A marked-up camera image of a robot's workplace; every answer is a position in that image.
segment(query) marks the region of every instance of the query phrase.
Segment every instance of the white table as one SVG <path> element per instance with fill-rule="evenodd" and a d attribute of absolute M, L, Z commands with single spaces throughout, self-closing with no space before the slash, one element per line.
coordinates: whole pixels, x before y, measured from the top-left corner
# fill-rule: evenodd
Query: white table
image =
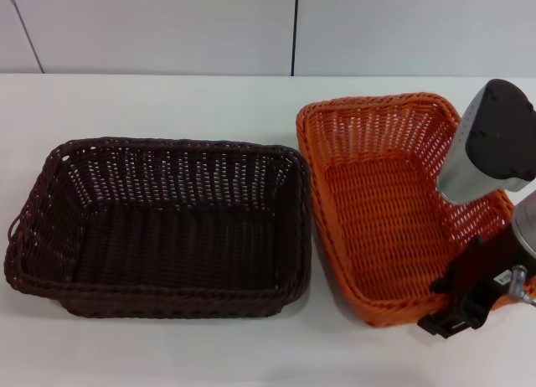
<path fill-rule="evenodd" d="M 487 79 L 0 75 L 0 230 L 45 157 L 73 138 L 229 139 L 297 147 L 305 104 L 431 91 L 463 111 Z M 510 79 L 536 101 L 536 79 Z M 513 195 L 518 202 L 528 190 Z M 5 251 L 6 236 L 0 239 Z M 261 320 L 90 320 L 0 282 L 0 385 L 534 385 L 536 310 L 494 312 L 449 340 L 416 326 L 363 325 L 315 248 L 312 284 Z"/>

